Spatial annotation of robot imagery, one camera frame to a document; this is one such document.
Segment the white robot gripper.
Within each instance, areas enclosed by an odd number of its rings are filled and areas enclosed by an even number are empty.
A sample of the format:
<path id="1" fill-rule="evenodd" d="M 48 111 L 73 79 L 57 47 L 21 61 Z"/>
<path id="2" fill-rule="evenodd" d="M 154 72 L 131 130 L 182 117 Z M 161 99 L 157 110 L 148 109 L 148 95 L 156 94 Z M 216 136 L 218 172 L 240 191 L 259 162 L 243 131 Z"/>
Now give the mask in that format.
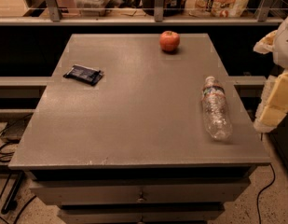
<path id="1" fill-rule="evenodd" d="M 254 51 L 267 54 L 273 51 L 273 61 L 288 69 L 288 17 L 278 30 L 264 36 L 254 45 Z M 275 129 L 288 113 L 288 70 L 277 77 L 269 76 L 261 94 L 261 103 L 255 113 L 254 128 L 259 133 Z"/>

